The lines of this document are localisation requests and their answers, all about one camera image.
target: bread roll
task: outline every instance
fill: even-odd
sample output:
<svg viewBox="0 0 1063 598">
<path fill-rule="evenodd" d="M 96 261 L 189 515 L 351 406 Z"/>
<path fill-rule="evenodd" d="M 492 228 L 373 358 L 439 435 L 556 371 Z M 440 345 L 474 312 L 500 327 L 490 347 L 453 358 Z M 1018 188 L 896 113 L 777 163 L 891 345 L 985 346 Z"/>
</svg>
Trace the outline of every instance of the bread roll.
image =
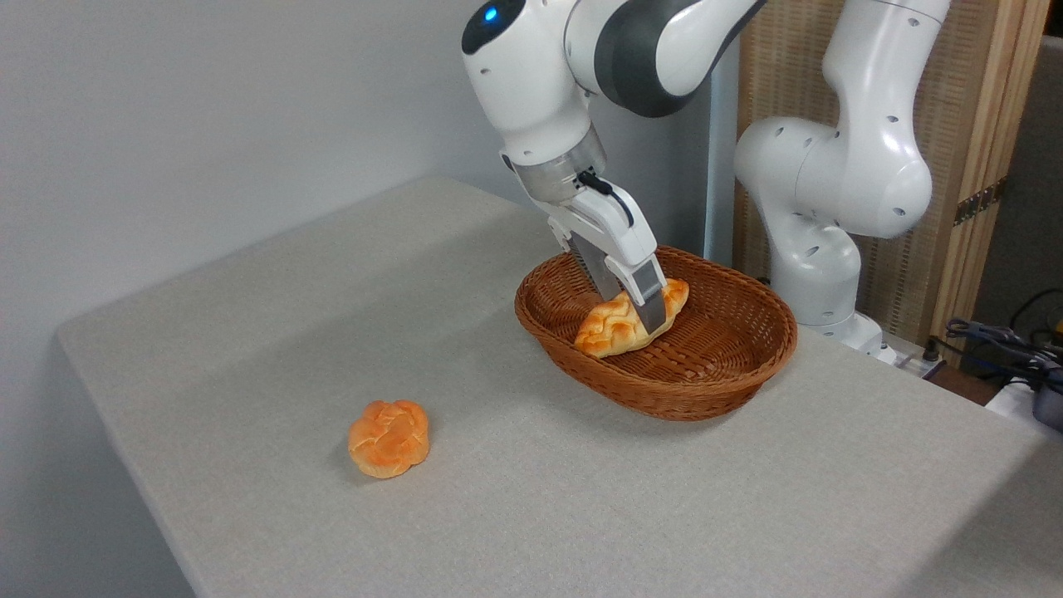
<svg viewBox="0 0 1063 598">
<path fill-rule="evenodd" d="M 668 332 L 675 322 L 676 314 L 687 304 L 690 285 L 681 279 L 668 278 L 668 284 L 661 290 L 664 298 L 664 326 L 649 336 L 646 332 L 639 314 L 635 311 L 631 297 L 624 290 L 611 302 L 600 304 L 579 326 L 576 334 L 576 349 L 605 358 L 619 356 L 628 352 L 641 349 L 653 343 L 661 335 Z"/>
<path fill-rule="evenodd" d="M 404 474 L 428 457 L 428 416 L 414 401 L 373 401 L 351 425 L 347 450 L 367 476 Z"/>
</svg>

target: gray tablecloth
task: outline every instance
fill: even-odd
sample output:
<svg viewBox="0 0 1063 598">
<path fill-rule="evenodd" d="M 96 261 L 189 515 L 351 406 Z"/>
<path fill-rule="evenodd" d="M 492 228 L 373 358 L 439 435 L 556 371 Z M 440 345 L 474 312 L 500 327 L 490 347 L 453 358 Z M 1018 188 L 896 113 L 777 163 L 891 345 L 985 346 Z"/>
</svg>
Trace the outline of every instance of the gray tablecloth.
<svg viewBox="0 0 1063 598">
<path fill-rule="evenodd" d="M 701 424 L 615 406 L 517 323 L 540 213 L 428 178 L 62 327 L 202 596 L 1063 596 L 1063 451 L 804 335 Z M 374 481 L 347 430 L 412 399 Z"/>
</svg>

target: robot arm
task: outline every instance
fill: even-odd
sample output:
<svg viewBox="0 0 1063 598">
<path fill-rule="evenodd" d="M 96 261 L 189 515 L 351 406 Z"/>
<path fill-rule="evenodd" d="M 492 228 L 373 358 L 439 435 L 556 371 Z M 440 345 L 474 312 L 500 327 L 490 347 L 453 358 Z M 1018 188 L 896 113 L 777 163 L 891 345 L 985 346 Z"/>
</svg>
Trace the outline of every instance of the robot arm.
<svg viewBox="0 0 1063 598">
<path fill-rule="evenodd" d="M 754 122 L 735 170 L 767 230 L 772 287 L 812 327 L 878 355 L 881 329 L 856 313 L 860 253 L 848 233 L 891 238 L 931 197 L 912 106 L 949 0 L 847 0 L 823 59 L 837 126 Z"/>
<path fill-rule="evenodd" d="M 634 198 L 598 177 L 590 99 L 678 110 L 764 1 L 491 0 L 466 25 L 466 69 L 503 160 L 598 292 L 627 289 L 647 331 L 664 323 L 657 240 Z"/>
</svg>

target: wicker basket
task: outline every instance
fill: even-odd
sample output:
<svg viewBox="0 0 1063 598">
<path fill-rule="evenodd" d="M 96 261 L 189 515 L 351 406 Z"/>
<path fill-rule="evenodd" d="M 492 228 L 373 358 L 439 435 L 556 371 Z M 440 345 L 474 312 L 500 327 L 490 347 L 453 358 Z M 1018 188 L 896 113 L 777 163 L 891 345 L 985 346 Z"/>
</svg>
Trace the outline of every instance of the wicker basket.
<svg viewBox="0 0 1063 598">
<path fill-rule="evenodd" d="M 602 298 L 569 254 L 525 276 L 517 319 L 566 374 L 640 413 L 694 422 L 742 407 L 793 355 L 793 314 L 743 273 L 670 246 L 657 256 L 665 275 L 690 284 L 690 298 L 672 329 L 645 349 L 601 360 L 573 347 Z"/>
</svg>

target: basket rim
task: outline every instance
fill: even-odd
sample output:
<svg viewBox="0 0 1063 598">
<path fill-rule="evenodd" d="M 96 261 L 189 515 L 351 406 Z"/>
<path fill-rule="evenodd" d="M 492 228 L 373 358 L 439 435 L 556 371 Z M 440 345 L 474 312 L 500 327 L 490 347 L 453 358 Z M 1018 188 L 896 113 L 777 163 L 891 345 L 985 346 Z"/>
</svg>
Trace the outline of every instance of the basket rim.
<svg viewBox="0 0 1063 598">
<path fill-rule="evenodd" d="M 781 315 L 782 320 L 784 321 L 784 325 L 787 327 L 787 335 L 783 338 L 783 343 L 782 346 L 779 347 L 779 351 L 777 351 L 775 355 L 771 357 L 771 359 L 759 365 L 753 372 L 744 373 L 737 377 L 726 378 L 723 380 L 676 380 L 676 381 L 653 380 L 630 374 L 601 358 L 588 356 L 587 354 L 584 354 L 583 352 L 576 349 L 575 345 L 573 345 L 570 341 L 561 339 L 560 337 L 554 335 L 554 332 L 551 331 L 549 328 L 541 325 L 536 319 L 532 317 L 526 306 L 526 296 L 525 296 L 526 292 L 524 292 L 524 289 L 529 286 L 529 280 L 538 278 L 538 276 L 542 274 L 543 270 L 554 264 L 557 260 L 563 259 L 567 256 L 571 255 L 567 252 L 558 253 L 557 255 L 547 258 L 543 262 L 536 266 L 524 277 L 524 279 L 521 281 L 520 287 L 518 287 L 517 295 L 514 297 L 517 317 L 521 321 L 521 324 L 524 325 L 525 327 L 529 325 L 534 327 L 539 332 L 537 337 L 545 337 L 557 343 L 561 343 L 568 348 L 570 348 L 575 355 L 579 356 L 579 358 L 589 360 L 591 362 L 597 362 L 598 364 L 607 368 L 613 374 L 620 375 L 624 379 L 630 381 L 637 381 L 639 385 L 656 386 L 663 389 L 695 388 L 704 390 L 715 390 L 718 388 L 729 388 L 729 390 L 732 390 L 736 386 L 739 385 L 742 387 L 754 387 L 754 386 L 759 387 L 764 382 L 766 382 L 767 380 L 770 380 L 772 377 L 778 374 L 779 371 L 782 370 L 782 368 L 790 361 L 790 358 L 793 356 L 794 352 L 797 349 L 798 327 L 797 327 L 797 321 L 794 319 L 793 312 L 790 310 L 790 307 L 786 305 L 782 298 L 774 290 L 772 290 L 766 285 L 764 285 L 763 283 L 761 283 L 760 280 L 748 274 L 740 272 L 733 268 L 728 268 L 727 266 L 716 263 L 715 261 L 706 259 L 705 257 L 701 257 L 688 251 L 684 251 L 675 246 L 669 246 L 663 244 L 659 245 L 657 247 L 657 251 L 671 254 L 671 256 L 673 257 L 703 261 L 704 264 L 708 266 L 716 274 L 737 278 L 742 284 L 746 284 L 756 288 L 757 294 L 761 296 L 762 301 L 764 301 L 770 306 L 777 308 L 779 310 L 779 315 Z"/>
</svg>

